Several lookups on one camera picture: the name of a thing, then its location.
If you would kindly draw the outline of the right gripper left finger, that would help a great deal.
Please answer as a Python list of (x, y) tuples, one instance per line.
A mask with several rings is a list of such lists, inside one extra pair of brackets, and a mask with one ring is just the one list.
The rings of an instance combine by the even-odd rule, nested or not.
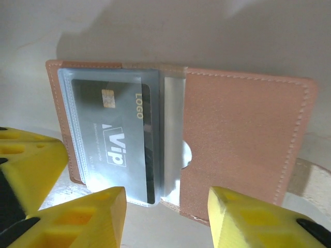
[(1, 232), (1, 247), (120, 247), (126, 191), (112, 187), (29, 214)]

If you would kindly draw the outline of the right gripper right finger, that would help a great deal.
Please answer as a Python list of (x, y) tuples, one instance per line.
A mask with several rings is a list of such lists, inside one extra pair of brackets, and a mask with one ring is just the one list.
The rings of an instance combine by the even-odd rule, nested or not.
[(311, 218), (256, 198), (211, 187), (214, 247), (330, 247), (330, 231)]

